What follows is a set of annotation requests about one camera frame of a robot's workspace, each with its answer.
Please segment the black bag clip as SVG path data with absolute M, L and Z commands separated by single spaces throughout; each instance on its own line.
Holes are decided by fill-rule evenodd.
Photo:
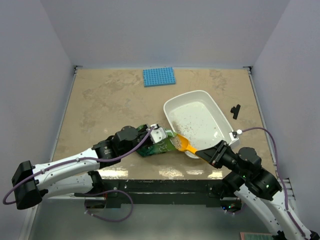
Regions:
M 233 107 L 230 109 L 230 112 L 233 114 L 232 118 L 233 118 L 234 120 L 237 120 L 237 119 L 238 119 L 240 109 L 241 109 L 241 105 L 240 105 L 240 104 L 237 104 L 236 106 L 233 106 Z

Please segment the white litter box tray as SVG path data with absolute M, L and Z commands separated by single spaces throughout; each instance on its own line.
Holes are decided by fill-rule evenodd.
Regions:
M 163 105 L 172 130 L 185 138 L 197 150 L 215 146 L 220 141 L 230 143 L 233 127 L 209 93 L 194 90 L 175 96 Z

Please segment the orange plastic scoop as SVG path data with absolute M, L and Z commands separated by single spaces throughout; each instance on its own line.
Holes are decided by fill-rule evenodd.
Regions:
M 198 159 L 196 156 L 196 152 L 198 150 L 194 148 L 190 141 L 184 136 L 177 134 L 176 136 L 172 137 L 170 141 L 178 151 L 186 153 L 186 155 L 188 155 L 190 158 Z

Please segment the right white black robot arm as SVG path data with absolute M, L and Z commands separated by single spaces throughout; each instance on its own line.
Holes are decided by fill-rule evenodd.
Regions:
M 237 196 L 266 226 L 275 240 L 318 240 L 319 234 L 308 229 L 289 206 L 288 195 L 277 178 L 262 167 L 262 159 L 252 147 L 237 153 L 225 142 L 194 153 L 216 169 L 231 172 L 223 178 L 223 192 Z

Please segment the green litter bag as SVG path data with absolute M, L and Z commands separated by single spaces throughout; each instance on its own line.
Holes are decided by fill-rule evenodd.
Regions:
M 145 135 L 148 133 L 150 128 L 149 124 L 140 125 L 137 128 L 137 131 L 139 134 L 141 134 L 141 138 L 143 139 Z M 171 138 L 175 137 L 177 135 L 176 132 L 172 131 L 171 129 L 164 128 L 168 137 L 157 144 L 153 144 L 151 141 L 150 136 L 147 138 L 147 140 L 136 150 L 136 152 L 141 157 L 149 157 L 153 155 L 163 154 L 166 152 L 171 152 L 176 150 L 174 145 L 171 142 Z

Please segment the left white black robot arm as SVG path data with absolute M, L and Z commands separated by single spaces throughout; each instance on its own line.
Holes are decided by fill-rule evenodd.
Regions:
M 73 156 L 35 165 L 29 160 L 23 161 L 11 179 L 12 189 L 2 202 L 25 210 L 45 198 L 58 195 L 76 193 L 99 196 L 104 184 L 97 171 L 120 163 L 123 158 L 152 142 L 152 133 L 157 127 L 147 124 L 141 129 L 125 126 L 115 135 Z

